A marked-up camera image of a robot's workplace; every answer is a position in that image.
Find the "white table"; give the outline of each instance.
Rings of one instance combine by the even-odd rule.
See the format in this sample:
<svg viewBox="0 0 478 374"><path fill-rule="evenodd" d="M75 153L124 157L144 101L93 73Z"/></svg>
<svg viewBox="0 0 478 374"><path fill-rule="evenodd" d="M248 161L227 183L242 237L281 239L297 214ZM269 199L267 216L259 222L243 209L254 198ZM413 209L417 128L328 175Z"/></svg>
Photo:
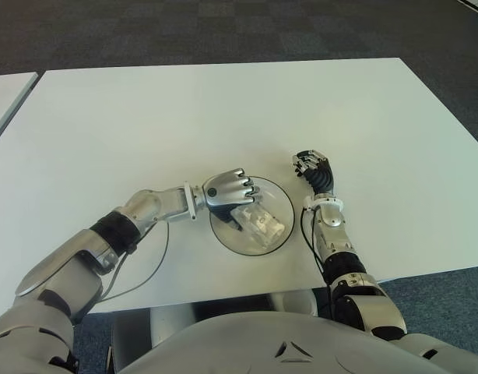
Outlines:
<svg viewBox="0 0 478 374"><path fill-rule="evenodd" d="M397 58L51 71L0 139L0 313L29 268L139 189L243 167L280 184L298 220L310 190L290 162L306 149L329 157L376 278L478 266L478 143ZM151 273L165 232L113 292ZM150 282L94 311L320 285L298 223L282 248L247 257L201 212L170 226Z"/></svg>
<svg viewBox="0 0 478 374"><path fill-rule="evenodd" d="M28 89L37 79L35 72L0 76L0 132L7 119L26 97Z"/></svg>

